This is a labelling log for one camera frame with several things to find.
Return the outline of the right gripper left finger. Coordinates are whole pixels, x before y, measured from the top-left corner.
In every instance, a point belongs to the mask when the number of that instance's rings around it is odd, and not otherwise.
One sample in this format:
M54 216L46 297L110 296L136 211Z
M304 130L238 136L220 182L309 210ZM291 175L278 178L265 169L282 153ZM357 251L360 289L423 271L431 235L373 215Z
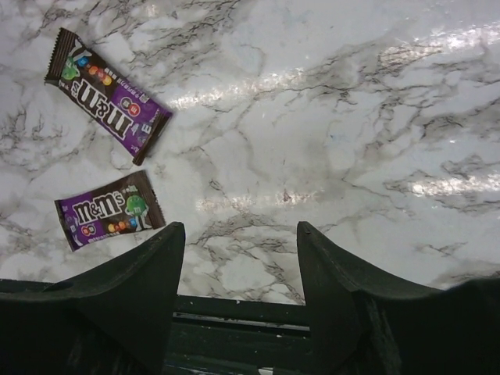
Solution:
M184 246L174 222L75 277L2 280L2 373L164 373Z

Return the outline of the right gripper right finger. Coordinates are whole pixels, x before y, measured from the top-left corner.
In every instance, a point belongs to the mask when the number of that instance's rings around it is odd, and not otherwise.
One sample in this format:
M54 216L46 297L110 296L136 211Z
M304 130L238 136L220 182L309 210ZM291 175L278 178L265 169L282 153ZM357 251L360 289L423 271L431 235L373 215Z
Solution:
M307 222L297 226L297 247L317 373L498 373L498 279L425 287Z

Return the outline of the purple m&m's bag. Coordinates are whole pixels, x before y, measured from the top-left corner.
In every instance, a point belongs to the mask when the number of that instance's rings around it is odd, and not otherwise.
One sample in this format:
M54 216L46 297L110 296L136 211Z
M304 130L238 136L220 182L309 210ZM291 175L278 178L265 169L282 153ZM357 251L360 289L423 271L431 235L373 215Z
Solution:
M61 27L45 83L56 86L108 131L140 166L173 113Z
M55 208L74 252L96 241L166 225L144 170L83 194L56 200Z

